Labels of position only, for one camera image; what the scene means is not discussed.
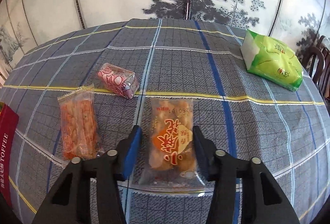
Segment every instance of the green package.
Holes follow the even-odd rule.
[[[285,43],[248,30],[240,48],[247,71],[291,91],[303,81],[303,68]]]

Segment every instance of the pink wrapped candy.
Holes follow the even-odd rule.
[[[128,99],[131,99],[139,88],[134,72],[109,63],[103,64],[97,75],[108,90]]]

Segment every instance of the round table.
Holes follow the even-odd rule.
[[[16,215],[31,223],[67,164],[57,97],[94,83],[105,150],[115,148],[133,125],[143,131],[134,171],[119,186],[129,223],[205,223],[212,199],[212,182],[205,182],[202,195],[140,187],[153,97],[193,99],[194,124],[204,136],[237,158],[259,157],[301,223],[309,223],[329,195],[329,114],[306,72],[297,92],[247,73],[240,52],[244,36],[244,30],[216,23],[132,19],[72,32],[28,52],[0,90],[0,100],[19,115],[9,165]],[[104,63],[136,73],[141,86],[131,100],[104,89],[96,76]],[[237,222],[240,184],[236,191]],[[97,223],[95,180],[91,216]]]

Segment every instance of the plastic snack package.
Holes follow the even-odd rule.
[[[193,147],[193,101],[151,99],[148,165],[139,181],[147,189],[182,191],[204,188]]]
[[[240,48],[247,71],[291,91],[303,81],[303,68],[285,43],[248,30]]]
[[[134,72],[109,63],[103,64],[97,75],[108,90],[128,99],[131,99],[139,88]]]
[[[93,108],[94,85],[57,98],[61,112],[63,156],[93,159],[104,153]]]

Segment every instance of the metal screw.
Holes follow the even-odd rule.
[[[252,162],[258,165],[261,163],[261,160],[258,157],[253,157]]]
[[[217,156],[225,156],[226,152],[222,149],[218,149],[218,150],[216,150],[216,155]]]
[[[108,154],[109,156],[116,156],[117,153],[118,153],[118,152],[117,152],[115,149],[111,149],[111,150],[109,150],[109,151],[107,152],[107,154]]]
[[[75,157],[71,161],[72,161],[73,164],[77,164],[81,161],[81,159],[79,157]]]

